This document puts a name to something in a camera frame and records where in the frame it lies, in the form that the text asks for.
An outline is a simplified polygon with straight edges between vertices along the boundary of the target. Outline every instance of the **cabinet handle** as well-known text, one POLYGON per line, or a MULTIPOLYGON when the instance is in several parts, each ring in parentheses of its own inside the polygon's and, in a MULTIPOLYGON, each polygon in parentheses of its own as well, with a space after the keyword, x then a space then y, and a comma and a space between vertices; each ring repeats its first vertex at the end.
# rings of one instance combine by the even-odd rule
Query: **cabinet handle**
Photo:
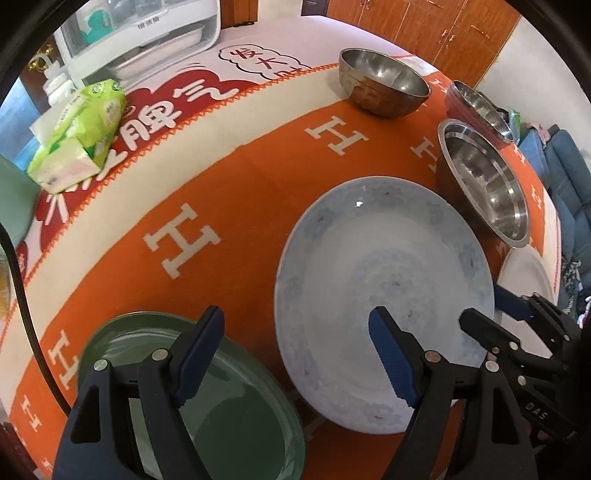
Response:
POLYGON ((434 2, 433 0, 427 0, 428 3, 435 5, 437 8, 444 8, 443 6, 439 5, 437 2, 434 2))
POLYGON ((476 30, 480 35, 484 35, 486 37, 487 40, 491 39, 490 35, 485 34, 480 28, 478 28, 476 25, 470 25, 471 28, 473 28, 474 30, 476 30))
POLYGON ((441 38, 439 39, 439 41, 437 43, 441 43, 443 41, 443 37, 445 37, 447 35, 447 28, 443 31, 443 33, 441 34, 441 38))
POLYGON ((449 44, 451 42, 453 42, 453 39, 456 38, 456 34, 452 34, 451 37, 449 37, 449 40, 447 41, 447 45, 445 46, 446 50, 449 48, 449 44))

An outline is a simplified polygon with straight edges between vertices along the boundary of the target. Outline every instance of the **floor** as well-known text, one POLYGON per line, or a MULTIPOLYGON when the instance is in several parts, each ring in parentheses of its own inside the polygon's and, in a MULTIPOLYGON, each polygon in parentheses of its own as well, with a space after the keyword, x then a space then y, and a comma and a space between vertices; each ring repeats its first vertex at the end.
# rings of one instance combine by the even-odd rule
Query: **floor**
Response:
POLYGON ((302 0, 259 0, 259 21, 299 17, 302 0))

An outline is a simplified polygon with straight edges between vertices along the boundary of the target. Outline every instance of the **white plate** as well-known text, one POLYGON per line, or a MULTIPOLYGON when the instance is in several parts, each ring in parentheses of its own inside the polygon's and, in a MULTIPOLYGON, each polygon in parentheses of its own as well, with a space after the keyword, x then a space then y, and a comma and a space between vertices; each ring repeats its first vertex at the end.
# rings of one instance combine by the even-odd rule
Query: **white plate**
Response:
MULTIPOLYGON (((511 293, 521 297, 538 293, 552 301, 553 292, 548 275, 542 265, 542 259, 535 248, 526 245, 512 249, 501 268, 497 283, 511 293)), ((552 352, 544 345, 529 325, 517 322, 500 310, 495 312, 495 320, 521 340, 523 350, 535 355, 550 358, 552 352)))
POLYGON ((369 312, 380 305, 424 349, 482 363, 485 351, 457 323, 468 307, 494 314, 474 233, 430 190, 367 177, 335 187, 296 223, 277 272, 275 328, 285 367, 312 407, 351 430, 398 433, 413 411, 369 337, 369 312))

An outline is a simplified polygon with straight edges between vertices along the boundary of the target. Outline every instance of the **wooden cabinet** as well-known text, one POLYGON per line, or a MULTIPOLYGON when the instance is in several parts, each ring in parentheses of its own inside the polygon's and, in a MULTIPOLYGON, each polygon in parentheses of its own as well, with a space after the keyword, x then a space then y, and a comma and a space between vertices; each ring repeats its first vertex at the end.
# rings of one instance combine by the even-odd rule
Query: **wooden cabinet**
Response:
POLYGON ((394 43, 433 63, 447 40, 462 5, 463 0, 440 0, 440 3, 414 0, 394 43))
POLYGON ((498 51, 518 20, 519 13, 505 0, 469 0, 456 26, 464 32, 477 32, 488 49, 498 51))
POLYGON ((365 0, 330 0, 327 17, 357 26, 365 0))
POLYGON ((452 80, 475 86, 495 59, 476 31, 453 27, 434 65, 452 80))
POLYGON ((258 0, 220 0, 222 28, 258 19, 258 0))
POLYGON ((409 6, 407 0, 366 0, 359 28, 394 42, 409 6))
POLYGON ((471 86, 519 20, 505 0, 330 0, 327 16, 389 40, 471 86))

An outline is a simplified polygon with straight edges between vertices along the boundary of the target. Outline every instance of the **tissue package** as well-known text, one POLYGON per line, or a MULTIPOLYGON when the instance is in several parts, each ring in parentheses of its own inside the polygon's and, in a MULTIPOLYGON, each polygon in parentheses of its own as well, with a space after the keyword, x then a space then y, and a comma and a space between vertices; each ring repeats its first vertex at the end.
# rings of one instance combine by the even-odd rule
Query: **tissue package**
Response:
POLYGON ((63 109, 27 173, 53 195, 98 174, 125 105, 125 94, 114 80, 80 90, 63 109))

